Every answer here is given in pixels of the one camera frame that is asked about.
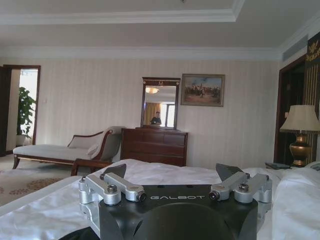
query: picture frame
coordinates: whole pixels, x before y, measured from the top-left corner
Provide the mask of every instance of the picture frame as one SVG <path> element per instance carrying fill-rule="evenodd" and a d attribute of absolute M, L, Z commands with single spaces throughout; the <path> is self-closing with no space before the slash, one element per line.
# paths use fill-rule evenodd
<path fill-rule="evenodd" d="M 223 107 L 225 74 L 182 74 L 181 105 Z"/>

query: carpet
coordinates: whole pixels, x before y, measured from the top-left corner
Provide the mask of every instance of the carpet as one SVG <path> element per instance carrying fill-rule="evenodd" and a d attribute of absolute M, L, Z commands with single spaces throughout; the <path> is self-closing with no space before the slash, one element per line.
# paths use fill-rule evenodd
<path fill-rule="evenodd" d="M 71 173 L 68 165 L 23 159 L 17 169 L 12 166 L 12 155 L 0 157 L 0 206 L 68 178 Z M 78 175 L 89 172 L 89 169 L 81 168 Z"/>

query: brass lamp base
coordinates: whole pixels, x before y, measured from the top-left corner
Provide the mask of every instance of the brass lamp base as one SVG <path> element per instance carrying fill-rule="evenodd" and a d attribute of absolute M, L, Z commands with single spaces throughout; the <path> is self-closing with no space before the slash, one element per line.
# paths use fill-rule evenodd
<path fill-rule="evenodd" d="M 302 168 L 306 165 L 306 158 L 311 152 L 311 146 L 307 143 L 306 134 L 297 134 L 296 141 L 290 144 L 290 152 L 293 156 L 293 166 Z"/>

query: wooden dresser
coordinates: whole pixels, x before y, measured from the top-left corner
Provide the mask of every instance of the wooden dresser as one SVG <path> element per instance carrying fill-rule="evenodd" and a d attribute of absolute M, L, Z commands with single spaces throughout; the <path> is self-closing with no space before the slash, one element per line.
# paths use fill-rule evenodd
<path fill-rule="evenodd" d="M 122 129 L 121 159 L 185 166 L 188 133 L 153 128 Z"/>

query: mirror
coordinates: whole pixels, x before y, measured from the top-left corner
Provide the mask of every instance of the mirror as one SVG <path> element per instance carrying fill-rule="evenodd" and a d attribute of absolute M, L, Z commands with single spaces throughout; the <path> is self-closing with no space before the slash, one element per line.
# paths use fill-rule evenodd
<path fill-rule="evenodd" d="M 141 127 L 177 129 L 180 78 L 142 79 Z"/>

